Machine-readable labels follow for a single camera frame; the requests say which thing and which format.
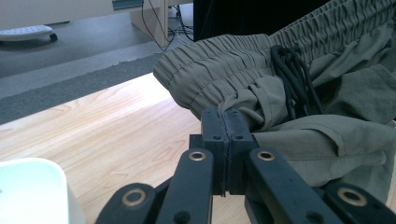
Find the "white device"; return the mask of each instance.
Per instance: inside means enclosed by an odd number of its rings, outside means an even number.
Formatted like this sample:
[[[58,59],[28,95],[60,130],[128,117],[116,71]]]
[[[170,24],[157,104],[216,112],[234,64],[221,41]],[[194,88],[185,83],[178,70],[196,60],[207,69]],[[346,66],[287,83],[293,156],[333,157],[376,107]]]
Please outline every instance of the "white device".
[[[82,224],[85,216],[62,168],[27,158],[0,162],[0,223]]]

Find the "gray floor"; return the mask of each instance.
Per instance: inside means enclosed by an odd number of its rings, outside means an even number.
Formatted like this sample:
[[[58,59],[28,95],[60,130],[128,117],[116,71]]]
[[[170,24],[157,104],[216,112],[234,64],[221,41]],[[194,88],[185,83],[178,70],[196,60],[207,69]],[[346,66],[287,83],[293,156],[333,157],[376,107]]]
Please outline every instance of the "gray floor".
[[[192,25],[192,4],[180,7],[184,23]],[[169,8],[172,29],[179,26],[175,16]],[[128,13],[50,27],[59,38],[55,42],[39,38],[0,46],[0,99],[163,52],[130,23]],[[181,43],[175,38],[168,49]]]
[[[180,7],[184,24],[191,26],[192,4]],[[170,28],[176,29],[180,21],[174,8],[169,8],[169,17]],[[163,52],[130,23],[128,13],[50,27],[59,38],[55,42],[44,37],[0,46],[0,124],[134,78],[109,77],[106,70],[112,65],[128,64],[146,74]],[[185,42],[191,41],[176,36],[168,49]]]

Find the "pants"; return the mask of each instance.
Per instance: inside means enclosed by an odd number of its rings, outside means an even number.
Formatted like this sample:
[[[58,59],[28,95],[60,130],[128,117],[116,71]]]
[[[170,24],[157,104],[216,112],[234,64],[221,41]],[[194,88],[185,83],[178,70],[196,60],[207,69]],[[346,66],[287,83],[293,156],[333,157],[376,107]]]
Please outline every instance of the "pants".
[[[221,35],[166,52],[154,76],[197,118],[237,108],[311,186],[345,181],[385,202],[396,149],[396,0],[332,0],[272,35]],[[273,45],[299,56],[325,114],[287,119]]]

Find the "black cable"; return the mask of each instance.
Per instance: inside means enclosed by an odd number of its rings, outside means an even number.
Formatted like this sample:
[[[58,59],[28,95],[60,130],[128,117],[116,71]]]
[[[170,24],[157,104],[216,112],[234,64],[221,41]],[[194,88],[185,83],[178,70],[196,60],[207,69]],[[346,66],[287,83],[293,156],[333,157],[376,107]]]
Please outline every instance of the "black cable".
[[[175,9],[177,10],[178,15],[179,15],[179,17],[180,17],[181,29],[183,29],[184,35],[185,35],[190,41],[193,42],[194,40],[193,40],[191,37],[189,37],[189,35],[188,35],[187,32],[186,32],[186,26],[184,25],[183,17],[181,16],[180,6],[175,7]]]
[[[289,119],[311,115],[309,99],[314,100],[319,114],[324,114],[322,104],[312,84],[306,64],[297,56],[298,48],[271,47],[271,58],[276,74],[283,80],[286,108]]]
[[[159,23],[160,26],[161,26],[161,30],[163,31],[163,36],[165,37],[166,41],[168,42],[168,44],[166,45],[165,48],[161,47],[161,45],[157,42],[157,40],[155,39],[154,35],[151,33],[151,31],[149,30],[148,26],[146,25],[144,13],[143,13],[143,8],[144,8],[144,4],[145,4],[145,1],[144,1],[144,0],[142,0],[142,10],[141,10],[143,23],[145,24],[145,27],[146,27],[146,29],[148,30],[148,33],[151,35],[151,38],[152,38],[152,39],[154,40],[154,42],[157,44],[158,48],[160,48],[161,50],[167,50],[167,49],[169,48],[170,44],[172,43],[172,41],[174,40],[175,37],[172,36],[172,39],[171,39],[171,40],[168,39],[167,34],[165,33],[165,30],[163,29],[163,25],[161,24],[160,19],[158,18],[157,13],[155,12],[154,6],[151,4],[151,1],[150,1],[150,0],[148,0],[148,2],[149,2],[149,4],[150,4],[150,6],[151,6],[152,11],[154,12],[155,17],[157,18],[158,23]]]

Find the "wooden tabletop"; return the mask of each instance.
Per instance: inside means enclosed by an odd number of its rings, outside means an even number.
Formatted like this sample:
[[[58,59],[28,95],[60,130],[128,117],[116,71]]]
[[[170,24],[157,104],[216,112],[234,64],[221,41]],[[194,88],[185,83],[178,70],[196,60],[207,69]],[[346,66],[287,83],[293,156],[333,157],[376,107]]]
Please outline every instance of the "wooden tabletop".
[[[173,175],[201,124],[148,74],[0,126],[0,161],[44,158],[64,170],[87,223],[115,191]],[[395,192],[388,205],[396,211]],[[243,196],[214,197],[213,223],[249,223]]]

